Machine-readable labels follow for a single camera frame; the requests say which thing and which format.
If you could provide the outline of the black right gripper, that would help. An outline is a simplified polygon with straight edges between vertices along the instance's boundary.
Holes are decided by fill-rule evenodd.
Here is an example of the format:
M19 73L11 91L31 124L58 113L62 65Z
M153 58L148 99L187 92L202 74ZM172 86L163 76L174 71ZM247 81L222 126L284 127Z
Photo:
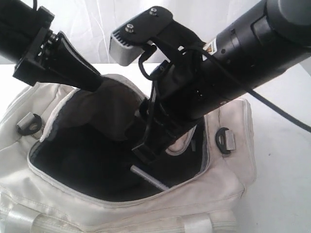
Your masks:
M170 143L197 124L206 113L233 98L233 81L221 64L211 60L193 61L185 66L162 62L147 73L143 62L139 69L153 82L148 109L147 132L132 133L132 152L145 164L158 160Z

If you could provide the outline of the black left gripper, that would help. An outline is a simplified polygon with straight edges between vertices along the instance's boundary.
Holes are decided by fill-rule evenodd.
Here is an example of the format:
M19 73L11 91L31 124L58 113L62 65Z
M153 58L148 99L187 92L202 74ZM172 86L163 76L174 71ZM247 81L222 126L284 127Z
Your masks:
M50 67L57 45L57 68ZM16 63L13 77L28 84L59 83L94 92L102 84L101 74L69 42L63 32L41 28Z

